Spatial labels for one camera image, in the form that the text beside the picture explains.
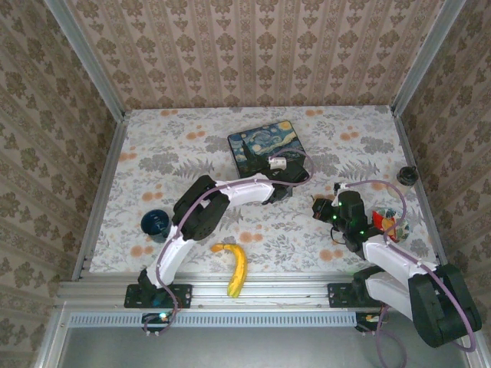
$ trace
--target blue cup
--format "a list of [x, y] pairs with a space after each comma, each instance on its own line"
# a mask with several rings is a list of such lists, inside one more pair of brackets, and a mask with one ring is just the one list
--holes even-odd
[[169, 216], [161, 209], [153, 209], [147, 212], [140, 223], [142, 231], [157, 243], [164, 243], [169, 236]]

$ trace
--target patterned wallpaper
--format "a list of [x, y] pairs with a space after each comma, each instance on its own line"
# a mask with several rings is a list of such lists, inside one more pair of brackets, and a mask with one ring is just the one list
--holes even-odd
[[43, 1], [0, 2], [0, 366], [30, 366], [115, 122]]
[[449, 261], [491, 346], [491, 2], [468, 0], [402, 116]]
[[389, 104], [443, 0], [67, 0], [126, 109]]

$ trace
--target banana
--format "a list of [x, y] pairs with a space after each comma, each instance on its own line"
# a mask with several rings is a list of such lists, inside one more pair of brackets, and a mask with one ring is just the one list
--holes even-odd
[[237, 244], [215, 244], [211, 247], [211, 251], [216, 253], [226, 249], [231, 251], [236, 257], [236, 270], [233, 272], [232, 278], [229, 282], [229, 287], [227, 288], [227, 295], [230, 297], [238, 297], [242, 287], [244, 286], [244, 281], [247, 277], [247, 257], [246, 253], [240, 245]]

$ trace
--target white connector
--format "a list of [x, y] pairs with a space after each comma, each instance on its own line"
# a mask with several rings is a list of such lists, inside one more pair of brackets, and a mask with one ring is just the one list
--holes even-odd
[[269, 168], [274, 169], [286, 169], [286, 158], [285, 157], [268, 157]]

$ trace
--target floral tablecloth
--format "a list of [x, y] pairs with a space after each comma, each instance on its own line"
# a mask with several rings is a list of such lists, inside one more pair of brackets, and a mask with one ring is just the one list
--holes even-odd
[[[352, 273], [367, 267], [366, 261], [331, 240], [331, 226], [314, 220], [311, 206], [313, 198], [332, 196], [334, 182], [392, 179], [406, 165], [388, 107], [248, 107], [133, 111], [90, 272], [140, 271], [151, 264], [162, 245], [142, 233], [142, 216], [151, 209], [172, 216], [176, 200], [201, 175], [237, 179], [227, 136], [283, 120], [292, 123], [314, 160], [313, 180], [273, 205], [227, 210], [215, 232], [187, 255], [179, 272], [229, 273], [235, 259], [227, 252], [212, 253], [209, 248], [217, 242], [241, 244], [249, 273]], [[401, 209], [384, 186], [356, 190], [367, 213], [375, 207]], [[407, 204], [410, 235], [400, 245], [434, 261], [414, 190]]]

